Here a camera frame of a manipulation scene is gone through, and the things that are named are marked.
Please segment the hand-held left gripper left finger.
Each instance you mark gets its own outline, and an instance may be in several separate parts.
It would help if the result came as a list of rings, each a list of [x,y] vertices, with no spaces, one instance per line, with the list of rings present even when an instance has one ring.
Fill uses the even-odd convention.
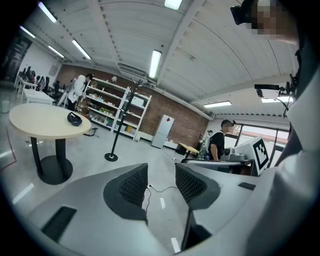
[[[86,176],[39,204],[29,221],[56,249],[81,256],[167,256],[142,208],[148,164]]]

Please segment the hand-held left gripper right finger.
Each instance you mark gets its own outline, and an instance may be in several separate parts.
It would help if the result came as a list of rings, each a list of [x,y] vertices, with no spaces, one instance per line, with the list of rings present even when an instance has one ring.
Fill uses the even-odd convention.
[[[175,184],[188,206],[181,249],[217,233],[244,206],[257,183],[258,177],[177,163]]]

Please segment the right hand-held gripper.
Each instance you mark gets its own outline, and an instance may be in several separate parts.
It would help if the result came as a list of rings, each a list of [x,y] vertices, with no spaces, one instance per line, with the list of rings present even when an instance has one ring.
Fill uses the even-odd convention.
[[[181,163],[224,173],[247,173],[248,166],[244,163],[247,161],[254,162],[257,176],[267,168],[270,158],[262,136],[226,148],[223,161],[184,158]]]

